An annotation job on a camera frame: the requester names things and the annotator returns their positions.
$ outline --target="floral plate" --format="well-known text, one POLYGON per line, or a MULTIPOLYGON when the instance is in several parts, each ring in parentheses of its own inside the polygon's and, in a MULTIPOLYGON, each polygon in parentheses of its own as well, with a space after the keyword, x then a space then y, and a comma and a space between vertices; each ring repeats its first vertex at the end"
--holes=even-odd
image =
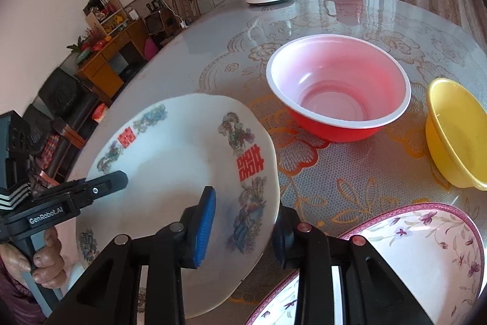
POLYGON ((206 94, 156 103, 113 136, 87 179, 116 170, 128 175, 127 188, 76 220, 83 266, 120 233, 139 238, 179 220, 211 185, 217 207, 206 259, 197 270, 182 270, 186 318, 225 301, 261 257, 279 209, 276 153, 253 113, 234 99, 206 94))
MULTIPOLYGON (((370 241, 435 325, 463 321, 484 278, 482 239, 468 215, 446 204, 420 203, 372 218, 340 238, 356 234, 370 241)), ((335 290, 339 278, 333 275, 335 290)), ((294 325, 298 284, 296 271, 259 304, 245 325, 294 325)))

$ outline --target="yellow bowl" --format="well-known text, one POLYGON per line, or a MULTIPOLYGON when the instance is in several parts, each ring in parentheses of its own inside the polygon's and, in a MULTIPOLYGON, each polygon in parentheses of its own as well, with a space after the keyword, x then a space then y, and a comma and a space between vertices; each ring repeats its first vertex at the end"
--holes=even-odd
POLYGON ((450 79, 434 79, 426 94, 429 152, 457 188, 487 190, 487 114, 475 97, 450 79))

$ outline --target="hand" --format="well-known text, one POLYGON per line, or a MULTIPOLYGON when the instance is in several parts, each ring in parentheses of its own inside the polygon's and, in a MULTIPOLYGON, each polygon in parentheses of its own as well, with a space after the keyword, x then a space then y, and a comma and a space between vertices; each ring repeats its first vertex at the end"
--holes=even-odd
MULTIPOLYGON (((33 257, 38 267, 32 273, 36 283, 45 288, 60 288, 67 280, 64 271, 64 259, 61 257, 61 242, 55 228, 47 229, 44 234, 46 246, 33 257)), ((11 244, 0 244, 0 257, 7 271, 22 285, 27 287, 21 272, 31 271, 31 265, 25 256, 11 244)))

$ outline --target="round table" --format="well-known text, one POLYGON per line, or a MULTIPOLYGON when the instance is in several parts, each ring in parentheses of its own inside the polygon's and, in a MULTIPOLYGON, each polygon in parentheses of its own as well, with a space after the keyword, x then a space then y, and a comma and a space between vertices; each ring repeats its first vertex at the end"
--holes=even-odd
MULTIPOLYGON (((416 6, 397 0, 291 0, 249 7, 245 0, 228 0, 177 36, 127 86, 87 142, 71 178, 86 176, 117 129, 150 104, 192 92, 221 94, 246 104, 271 135, 283 204, 326 234, 338 236, 395 207, 436 201, 464 210, 485 241, 485 193, 452 186, 428 152, 425 93, 438 76, 460 82, 487 106, 484 52, 460 27, 416 6), (277 48, 313 34, 355 36, 391 54, 411 80, 405 114, 356 143, 330 143, 301 129, 271 93, 265 68, 277 48)), ((229 301, 188 323, 244 323, 284 276, 266 252, 229 301)))

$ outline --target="red bowl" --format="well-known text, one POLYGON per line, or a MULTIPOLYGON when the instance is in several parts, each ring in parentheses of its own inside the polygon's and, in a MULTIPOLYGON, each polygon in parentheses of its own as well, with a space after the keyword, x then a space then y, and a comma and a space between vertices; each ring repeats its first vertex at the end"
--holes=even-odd
POLYGON ((343 35, 313 35, 279 48, 267 81, 294 119, 332 142, 359 141, 399 118, 411 85, 382 49, 343 35))

